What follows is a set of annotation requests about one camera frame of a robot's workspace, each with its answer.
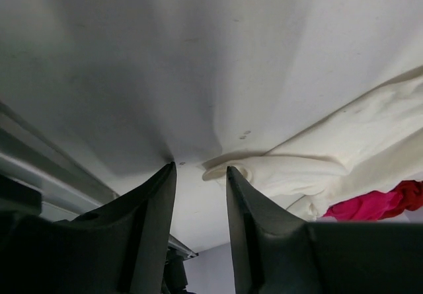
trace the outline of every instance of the gray wall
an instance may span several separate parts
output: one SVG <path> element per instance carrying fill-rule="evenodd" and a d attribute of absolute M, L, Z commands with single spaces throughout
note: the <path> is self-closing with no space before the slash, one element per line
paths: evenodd
<path fill-rule="evenodd" d="M 185 261 L 188 290 L 196 294 L 235 294 L 231 245 L 203 251 Z"/>

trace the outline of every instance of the white sheet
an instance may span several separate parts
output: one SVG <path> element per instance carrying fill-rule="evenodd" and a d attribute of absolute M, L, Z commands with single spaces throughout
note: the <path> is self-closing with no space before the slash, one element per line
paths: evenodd
<path fill-rule="evenodd" d="M 224 185 L 227 165 L 306 220 L 373 190 L 388 192 L 423 169 L 423 76 L 379 87 L 263 157 L 229 161 L 204 174 Z"/>

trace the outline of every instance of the laundry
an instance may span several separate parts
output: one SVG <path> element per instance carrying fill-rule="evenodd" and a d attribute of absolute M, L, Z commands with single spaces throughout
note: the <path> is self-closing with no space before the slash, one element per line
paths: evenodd
<path fill-rule="evenodd" d="M 394 188 L 392 193 L 400 194 L 401 200 L 398 205 L 386 211 L 381 219 L 396 217 L 404 210 L 417 210 L 423 206 L 423 182 L 406 180 Z"/>
<path fill-rule="evenodd" d="M 225 185 L 237 167 L 276 203 L 305 220 L 372 191 L 389 192 L 423 168 L 423 76 L 379 87 L 265 156 L 228 161 L 204 173 Z"/>
<path fill-rule="evenodd" d="M 373 191 L 333 205 L 324 217 L 334 217 L 338 221 L 376 221 L 396 208 L 402 198 L 403 195 L 397 191 Z"/>

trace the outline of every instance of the pink cloth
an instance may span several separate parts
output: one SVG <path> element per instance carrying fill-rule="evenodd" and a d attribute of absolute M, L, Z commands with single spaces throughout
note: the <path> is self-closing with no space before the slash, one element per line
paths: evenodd
<path fill-rule="evenodd" d="M 402 195 L 396 191 L 389 193 L 373 191 L 333 205 L 323 217 L 335 217 L 339 221 L 378 220 L 386 211 L 396 208 L 401 198 Z"/>
<path fill-rule="evenodd" d="M 423 182 L 403 180 L 393 192 L 398 192 L 402 196 L 401 201 L 396 208 L 388 209 L 382 219 L 395 217 L 406 209 L 413 211 L 423 206 Z"/>

